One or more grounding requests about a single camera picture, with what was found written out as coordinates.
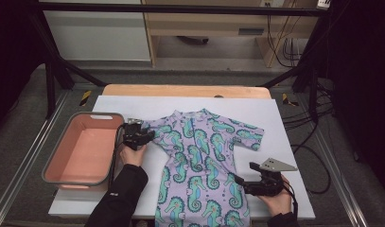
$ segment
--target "wall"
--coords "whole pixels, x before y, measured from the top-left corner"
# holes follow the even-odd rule
[[[41,2],[140,4],[138,0]],[[61,55],[76,61],[150,61],[142,13],[45,11]]]

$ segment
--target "seahorse pattern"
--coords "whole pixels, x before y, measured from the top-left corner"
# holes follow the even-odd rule
[[[169,155],[163,170],[156,226],[249,226],[245,194],[235,183],[234,144],[257,150],[263,130],[203,109],[174,112],[143,128]]]

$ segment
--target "floor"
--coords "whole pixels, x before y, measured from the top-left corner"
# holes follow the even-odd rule
[[[295,42],[294,53],[302,53],[306,41]],[[112,83],[242,86],[262,84],[289,70],[278,63],[272,68],[266,68],[252,38],[210,37],[207,44],[202,44],[187,38],[164,37],[161,39],[157,57],[155,67],[89,70],[94,76]],[[289,64],[291,61],[282,59],[282,63]],[[74,76],[74,80],[78,84],[69,92],[63,111],[57,116],[58,123],[52,126],[48,138],[42,139],[34,157],[29,157],[29,148],[45,123],[43,70],[35,71],[0,129],[0,210],[6,210],[1,213],[5,217],[5,226],[47,226],[47,222],[56,223],[56,226],[80,226],[84,222],[82,218],[62,219],[47,214],[55,187],[46,185],[41,178],[45,160],[54,148],[55,138],[60,135],[66,119],[73,113],[91,110],[97,96],[101,94],[101,88],[93,88],[87,105],[80,107],[84,86],[90,86],[84,85],[84,81],[77,76]],[[307,110],[307,93],[294,94],[290,89],[293,80],[286,79],[270,89],[284,118],[292,145],[301,144],[314,128],[310,122],[301,127],[298,127],[300,121],[293,122],[305,118]],[[327,79],[321,79],[320,83],[325,87],[332,87],[332,82]],[[289,101],[297,102],[298,105],[285,104],[283,94],[287,94]],[[319,96],[322,97],[318,99],[318,113],[328,113],[331,105],[327,95]],[[326,169],[331,178],[326,192],[308,192],[316,218],[302,221],[303,226],[385,226],[385,192],[370,167],[355,161],[348,139],[332,113],[321,117],[315,133],[305,147],[296,152],[295,158],[308,191],[316,192],[327,188]],[[29,163],[29,166],[24,167],[24,163]],[[5,195],[6,188],[11,186],[10,180],[21,174],[26,177],[16,182],[20,188]],[[258,221],[254,226],[264,226],[264,222]]]

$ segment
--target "gray floor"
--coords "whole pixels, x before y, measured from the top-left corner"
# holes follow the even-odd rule
[[[262,84],[288,70],[280,65],[275,65],[272,69],[265,68],[253,39],[210,38],[208,44],[202,45],[175,37],[167,37],[162,39],[158,57],[158,63],[154,68],[119,67],[115,70],[113,68],[111,70],[85,68],[97,78],[110,83],[242,86]],[[86,106],[80,107],[79,102],[85,90],[82,82],[85,81],[77,76],[74,76],[74,80],[78,84],[69,92],[57,123],[35,157],[32,168],[27,173],[18,195],[13,198],[12,206],[5,218],[6,223],[8,221],[29,221],[32,224],[18,224],[16,226],[36,226],[36,222],[43,222],[44,224],[41,226],[47,226],[47,222],[60,224],[81,224],[84,222],[82,218],[63,219],[50,217],[47,214],[53,201],[52,194],[55,187],[45,183],[41,177],[45,162],[69,117],[79,111],[92,110],[97,96],[102,92],[102,88],[93,87],[92,95]],[[279,86],[271,89],[271,96],[277,101],[282,117],[300,114],[305,110],[307,93],[296,94],[300,101],[299,106],[286,105],[282,102],[283,93],[292,96],[289,87],[292,82],[293,79],[287,79]],[[323,81],[325,85],[330,85],[330,83],[327,80]],[[0,128],[0,198],[44,123],[46,115],[45,94],[44,71],[35,71],[31,81],[19,97],[18,105],[8,113]],[[320,103],[327,101],[327,98],[319,99]],[[300,144],[310,132],[310,124],[287,131],[292,145]],[[368,226],[385,226],[385,192],[370,167],[354,160],[353,150],[339,121],[331,114],[321,118],[316,135],[323,136],[332,155],[335,156],[340,168],[337,174],[346,179],[343,185],[350,189],[350,193],[347,194],[358,203]],[[306,145],[324,157],[322,144],[316,140],[315,136],[307,141]],[[302,148],[295,154],[295,158],[306,187],[315,191],[322,190],[326,186],[327,178],[319,160]],[[326,193],[322,195],[309,194],[309,198],[316,218],[303,221],[302,225],[353,226],[349,218],[352,216],[346,212],[336,183],[332,183]],[[263,223],[259,222],[256,225],[263,226]]]

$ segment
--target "person's right hand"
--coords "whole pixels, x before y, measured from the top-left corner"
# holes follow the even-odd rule
[[[284,185],[286,186],[286,188],[289,188],[289,181],[283,175],[281,175],[281,177],[283,178]],[[266,203],[272,217],[280,213],[285,215],[286,213],[291,212],[291,195],[286,189],[283,189],[280,194],[274,197],[257,197]]]
[[[141,166],[143,163],[143,156],[145,154],[146,145],[142,146],[138,150],[133,150],[128,146],[124,146],[121,150],[121,160],[125,164],[131,164],[134,166]]]

